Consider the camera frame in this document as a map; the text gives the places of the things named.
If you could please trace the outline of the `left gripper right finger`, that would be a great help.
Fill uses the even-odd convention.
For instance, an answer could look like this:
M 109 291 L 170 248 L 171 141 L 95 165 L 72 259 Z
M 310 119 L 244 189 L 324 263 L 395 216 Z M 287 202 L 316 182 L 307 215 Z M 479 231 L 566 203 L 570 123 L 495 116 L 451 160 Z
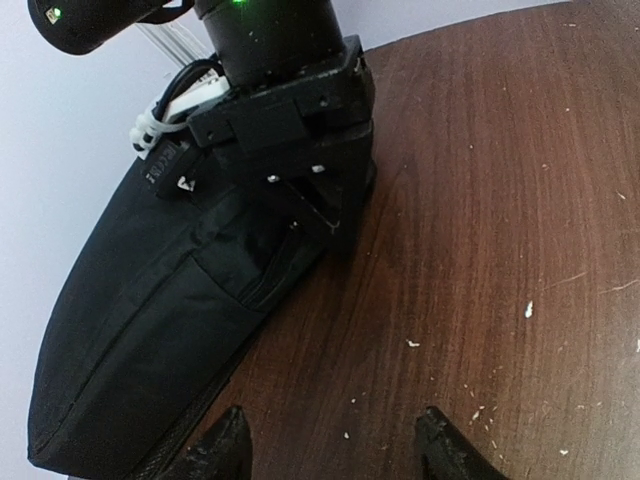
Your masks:
M 417 418 L 414 445 L 419 479 L 507 479 L 436 406 Z

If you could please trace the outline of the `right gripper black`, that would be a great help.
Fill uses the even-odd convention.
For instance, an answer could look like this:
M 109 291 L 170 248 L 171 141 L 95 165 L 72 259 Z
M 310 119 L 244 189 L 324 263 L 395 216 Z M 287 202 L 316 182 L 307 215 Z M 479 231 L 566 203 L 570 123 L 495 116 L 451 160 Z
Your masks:
M 188 125 L 205 157 L 195 190 L 267 187 L 314 231 L 354 230 L 373 165 L 375 87 L 357 35 L 223 52 L 230 91 Z

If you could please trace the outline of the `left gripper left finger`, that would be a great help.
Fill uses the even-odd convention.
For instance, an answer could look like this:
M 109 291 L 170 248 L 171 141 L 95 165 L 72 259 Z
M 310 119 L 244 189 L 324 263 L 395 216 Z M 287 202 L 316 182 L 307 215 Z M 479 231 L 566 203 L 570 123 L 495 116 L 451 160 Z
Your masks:
M 173 479 L 251 479 L 253 442 L 240 406 L 232 406 L 172 466 Z

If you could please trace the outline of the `black student bag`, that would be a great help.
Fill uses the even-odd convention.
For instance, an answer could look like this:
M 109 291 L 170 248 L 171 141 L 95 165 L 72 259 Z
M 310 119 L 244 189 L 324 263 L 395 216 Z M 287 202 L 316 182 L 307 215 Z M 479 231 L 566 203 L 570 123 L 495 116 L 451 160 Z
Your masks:
M 136 161 L 78 256 L 41 344 L 28 460 L 85 479 L 152 476 L 324 247 L 179 148 L 195 187 L 159 198 Z

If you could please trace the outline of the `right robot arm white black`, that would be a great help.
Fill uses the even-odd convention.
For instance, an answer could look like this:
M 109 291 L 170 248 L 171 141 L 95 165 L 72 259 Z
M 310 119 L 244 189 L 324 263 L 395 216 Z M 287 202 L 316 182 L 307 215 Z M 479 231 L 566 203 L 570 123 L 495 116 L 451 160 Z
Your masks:
M 185 11 L 215 56 L 202 62 L 230 90 L 188 116 L 200 149 L 236 183 L 327 245 L 355 233 L 375 166 L 375 88 L 360 39 L 343 36 L 328 1 L 31 1 L 40 35 L 88 54 L 136 23 Z

